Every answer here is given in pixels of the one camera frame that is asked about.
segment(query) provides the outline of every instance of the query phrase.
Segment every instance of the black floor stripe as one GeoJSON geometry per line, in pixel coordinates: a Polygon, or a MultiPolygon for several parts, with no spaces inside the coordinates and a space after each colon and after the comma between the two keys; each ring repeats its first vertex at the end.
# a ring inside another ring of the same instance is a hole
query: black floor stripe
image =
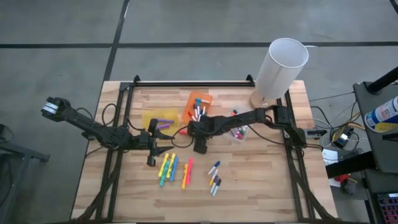
{"type": "Polygon", "coordinates": [[[392,7],[395,9],[396,13],[398,14],[398,4],[396,0],[390,0],[392,7]]]}
{"type": "Polygon", "coordinates": [[[0,49],[92,49],[111,47],[112,44],[0,44],[0,49]]]}
{"type": "MultiPolygon", "coordinates": [[[[112,48],[111,56],[117,49],[178,49],[178,48],[223,48],[223,47],[269,47],[271,42],[196,42],[196,43],[123,43],[119,44],[121,30],[115,35],[115,44],[0,44],[0,49],[103,49],[112,48]]],[[[315,47],[382,47],[398,46],[398,41],[375,42],[302,42],[315,47]]]]}
{"type": "Polygon", "coordinates": [[[122,35],[124,20],[125,20],[128,6],[129,6],[129,0],[124,0],[123,6],[122,6],[122,11],[121,11],[120,17],[119,17],[118,27],[116,28],[116,32],[114,34],[111,53],[109,54],[109,59],[106,64],[103,81],[109,81],[109,79],[111,78],[114,59],[116,58],[116,52],[118,51],[118,44],[120,41],[120,36],[122,35]]]}
{"type": "MultiPolygon", "coordinates": [[[[378,42],[302,42],[303,45],[316,47],[377,47],[398,46],[398,41],[378,42]]],[[[269,47],[271,42],[197,42],[197,43],[125,43],[121,49],[177,49],[212,47],[269,47]]]]}

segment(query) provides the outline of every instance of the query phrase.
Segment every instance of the purple object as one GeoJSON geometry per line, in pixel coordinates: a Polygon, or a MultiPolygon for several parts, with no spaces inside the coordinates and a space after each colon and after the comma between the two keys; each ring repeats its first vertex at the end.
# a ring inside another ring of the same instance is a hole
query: purple object
{"type": "Polygon", "coordinates": [[[170,125],[169,124],[164,124],[164,125],[160,125],[158,127],[156,127],[157,129],[165,129],[165,128],[169,128],[170,125]]]}
{"type": "Polygon", "coordinates": [[[174,120],[169,120],[169,119],[158,119],[156,118],[158,122],[163,122],[163,123],[174,123],[174,120]]]}

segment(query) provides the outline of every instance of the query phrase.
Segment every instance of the wooden table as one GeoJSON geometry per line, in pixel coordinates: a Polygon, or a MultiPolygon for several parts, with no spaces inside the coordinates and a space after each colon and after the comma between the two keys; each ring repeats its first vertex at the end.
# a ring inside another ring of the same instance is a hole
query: wooden table
{"type": "MultiPolygon", "coordinates": [[[[99,99],[96,120],[108,103],[115,103],[120,82],[105,82],[99,99]]],[[[236,106],[249,107],[253,87],[144,87],[134,89],[130,120],[142,127],[142,114],[147,110],[177,108],[179,116],[191,91],[201,91],[214,97],[209,115],[228,115],[236,106]]],[[[294,81],[290,87],[295,119],[300,128],[312,128],[313,119],[303,81],[294,81]]],[[[105,120],[112,119],[113,109],[105,112],[105,120]]],[[[281,131],[263,124],[253,128],[268,138],[283,142],[281,131]]],[[[179,145],[190,142],[188,136],[178,135],[179,145]]],[[[169,146],[170,141],[159,141],[169,146]]],[[[88,152],[96,149],[91,142],[88,152]]],[[[248,133],[242,144],[231,142],[224,136],[208,141],[208,152],[193,152],[193,146],[175,148],[180,162],[174,182],[159,187],[157,173],[163,156],[157,158],[156,167],[146,165],[149,151],[129,151],[123,156],[118,195],[114,212],[115,222],[276,222],[295,221],[293,193],[290,184],[284,146],[276,145],[248,133]],[[193,158],[192,183],[181,189],[183,165],[193,158]],[[208,171],[220,160],[219,175],[222,184],[216,195],[210,195],[208,171]]],[[[92,153],[85,160],[72,218],[78,217],[91,203],[101,185],[106,149],[92,153]]],[[[305,165],[310,188],[328,210],[336,217],[336,209],[329,187],[322,154],[319,149],[305,149],[305,165]]],[[[305,201],[300,194],[303,208],[305,201]]],[[[109,197],[104,206],[108,211],[109,197]]]]}

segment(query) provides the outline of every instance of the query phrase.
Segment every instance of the orange container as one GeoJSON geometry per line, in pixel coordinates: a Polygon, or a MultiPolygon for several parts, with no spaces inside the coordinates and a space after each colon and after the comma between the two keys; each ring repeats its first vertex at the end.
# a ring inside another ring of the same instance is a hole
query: orange container
{"type": "Polygon", "coordinates": [[[185,105],[184,114],[182,115],[182,122],[184,122],[185,124],[188,124],[189,121],[192,120],[188,112],[191,112],[191,114],[195,116],[195,110],[193,109],[193,105],[197,102],[196,98],[210,102],[200,103],[200,109],[203,109],[203,106],[206,106],[206,113],[208,114],[211,102],[213,101],[213,97],[211,95],[193,91],[191,92],[191,94],[189,94],[189,99],[187,101],[187,104],[185,105]]]}

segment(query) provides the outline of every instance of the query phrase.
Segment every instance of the white paper cylinder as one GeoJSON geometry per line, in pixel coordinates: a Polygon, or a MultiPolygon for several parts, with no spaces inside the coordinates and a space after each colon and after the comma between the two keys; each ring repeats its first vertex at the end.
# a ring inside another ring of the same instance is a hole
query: white paper cylinder
{"type": "Polygon", "coordinates": [[[256,79],[257,92],[265,97],[282,97],[308,61],[308,51],[290,38],[274,40],[256,79]]]}

